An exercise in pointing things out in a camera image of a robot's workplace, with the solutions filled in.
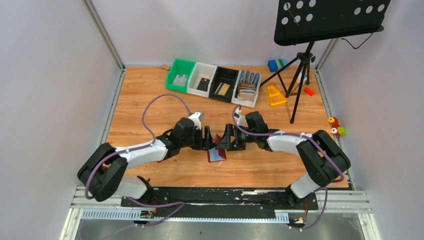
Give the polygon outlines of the red leather card holder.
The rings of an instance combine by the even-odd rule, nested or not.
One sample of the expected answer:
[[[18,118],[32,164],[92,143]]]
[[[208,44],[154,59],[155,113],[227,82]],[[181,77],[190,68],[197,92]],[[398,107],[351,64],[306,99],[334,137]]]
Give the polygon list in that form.
[[[210,149],[207,151],[207,160],[209,163],[223,162],[227,160],[226,150],[217,149],[217,144],[222,140],[218,134],[215,137],[208,137]]]

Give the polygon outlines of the gold credit card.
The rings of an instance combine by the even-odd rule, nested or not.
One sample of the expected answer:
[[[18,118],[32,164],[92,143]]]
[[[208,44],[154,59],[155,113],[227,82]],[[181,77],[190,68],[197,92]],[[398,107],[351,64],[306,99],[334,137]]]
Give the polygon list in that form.
[[[214,93],[219,96],[225,96],[229,88],[230,85],[228,83],[220,82]]]

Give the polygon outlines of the black credit card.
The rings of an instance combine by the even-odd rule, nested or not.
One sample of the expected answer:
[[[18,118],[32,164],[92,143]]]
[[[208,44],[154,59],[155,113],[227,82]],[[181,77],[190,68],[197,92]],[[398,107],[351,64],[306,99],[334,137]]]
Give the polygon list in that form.
[[[196,87],[196,90],[207,92],[209,89],[210,79],[202,77]]]

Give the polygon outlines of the silver striped credit card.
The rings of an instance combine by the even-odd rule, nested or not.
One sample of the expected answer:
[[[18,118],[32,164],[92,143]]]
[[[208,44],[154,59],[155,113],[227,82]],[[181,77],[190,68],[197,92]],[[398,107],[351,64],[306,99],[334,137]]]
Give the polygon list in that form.
[[[186,74],[178,74],[175,76],[172,84],[178,87],[185,87],[187,85],[188,76]]]

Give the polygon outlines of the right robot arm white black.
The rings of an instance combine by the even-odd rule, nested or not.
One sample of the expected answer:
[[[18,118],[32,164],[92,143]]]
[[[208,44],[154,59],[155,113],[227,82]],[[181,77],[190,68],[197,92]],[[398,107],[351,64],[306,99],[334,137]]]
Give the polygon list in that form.
[[[306,173],[288,187],[286,204],[298,209],[306,196],[325,188],[351,167],[351,161],[334,139],[324,130],[312,134],[289,133],[268,128],[258,111],[233,115],[234,124],[227,124],[216,149],[227,151],[245,150],[247,143],[256,143],[269,152],[286,152],[300,156]]]

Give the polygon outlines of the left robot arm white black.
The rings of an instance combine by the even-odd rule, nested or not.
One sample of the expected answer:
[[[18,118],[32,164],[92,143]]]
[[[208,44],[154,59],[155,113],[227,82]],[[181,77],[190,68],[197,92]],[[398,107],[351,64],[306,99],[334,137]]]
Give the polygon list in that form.
[[[210,128],[198,124],[198,120],[183,117],[173,128],[149,142],[124,147],[114,147],[108,142],[99,145],[77,172],[77,178],[85,187],[86,199],[103,202],[118,195],[134,198],[142,207],[149,206],[153,201],[152,191],[139,177],[125,177],[125,172],[170,159],[183,148],[195,151],[215,148]]]

